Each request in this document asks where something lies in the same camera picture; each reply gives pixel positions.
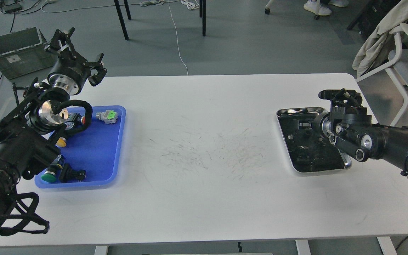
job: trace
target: label on box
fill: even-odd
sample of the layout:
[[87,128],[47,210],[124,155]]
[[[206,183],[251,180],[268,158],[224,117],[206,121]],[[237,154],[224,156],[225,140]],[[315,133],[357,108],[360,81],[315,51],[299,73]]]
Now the label on box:
[[13,62],[21,60],[21,58],[18,55],[13,55],[13,56],[7,57],[6,59],[9,63],[13,63]]

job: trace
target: black stool leg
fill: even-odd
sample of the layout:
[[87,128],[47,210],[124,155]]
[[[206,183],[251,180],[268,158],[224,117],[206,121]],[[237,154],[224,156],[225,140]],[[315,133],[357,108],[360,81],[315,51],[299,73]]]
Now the black stool leg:
[[122,12],[120,11],[119,0],[114,0],[114,5],[116,6],[116,11],[118,12],[120,27],[122,27],[122,32],[124,33],[124,38],[128,41],[129,37],[127,34],[127,29],[125,27],[124,18],[122,17]]
[[203,36],[205,36],[205,0],[201,0],[202,1],[202,9],[203,9]]
[[125,12],[127,13],[127,18],[129,21],[131,21],[131,14],[130,14],[130,9],[128,8],[127,0],[124,0],[124,5],[125,5]]

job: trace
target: electrical connector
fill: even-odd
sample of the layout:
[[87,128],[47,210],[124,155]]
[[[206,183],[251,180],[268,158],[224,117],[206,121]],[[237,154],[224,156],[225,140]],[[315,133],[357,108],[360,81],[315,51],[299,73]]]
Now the electrical connector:
[[105,124],[114,124],[118,121],[118,113],[113,110],[106,110],[105,112],[100,112],[95,115],[95,117]]

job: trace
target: gray floor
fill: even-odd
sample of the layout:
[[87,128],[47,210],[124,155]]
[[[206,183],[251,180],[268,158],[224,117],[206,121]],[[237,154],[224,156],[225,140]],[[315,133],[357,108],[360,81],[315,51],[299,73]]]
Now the gray floor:
[[[353,58],[364,42],[358,31],[345,27],[368,0],[353,1],[347,8],[331,7],[334,13],[316,21],[303,10],[302,1],[276,1],[269,16],[264,14],[267,0],[208,0],[207,36],[201,36],[198,10],[189,11],[171,3],[177,25],[180,53],[190,75],[209,74],[293,74],[349,73]],[[34,0],[24,0],[31,6]],[[47,11],[77,7],[111,5],[111,0],[59,0]],[[114,7],[77,10],[65,13],[17,15],[14,31],[38,27],[50,38],[55,29],[75,27],[72,42],[89,60],[103,52],[107,76],[186,75],[177,54],[175,29],[168,5],[131,6],[132,21],[127,21],[131,40],[126,42]],[[0,13],[0,35],[10,30],[13,15]],[[25,86],[48,69],[0,84],[0,119],[14,106],[11,82]],[[380,123],[389,123],[401,100],[383,74],[361,83],[361,89]],[[408,111],[400,124],[408,125]],[[392,237],[397,244],[402,237]],[[242,242],[243,252],[296,254],[293,241]],[[375,238],[311,240],[316,254],[381,254]],[[0,254],[92,254],[93,246],[0,248]],[[110,247],[109,254],[237,253],[236,242],[122,245]],[[399,254],[408,254],[408,240]]]

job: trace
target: shoe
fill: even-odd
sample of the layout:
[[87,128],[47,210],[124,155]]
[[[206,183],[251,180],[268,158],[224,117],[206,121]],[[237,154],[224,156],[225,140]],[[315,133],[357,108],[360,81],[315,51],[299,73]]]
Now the shoe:
[[349,3],[348,0],[330,0],[328,4],[337,7],[346,7],[348,3]]
[[[311,0],[308,0],[308,2],[303,5],[303,8],[307,11],[311,11],[312,13],[314,13],[316,11],[316,7],[317,7],[317,3],[316,2],[312,2]],[[319,8],[319,16],[328,16],[332,14],[332,11],[325,7],[325,6],[320,6]]]

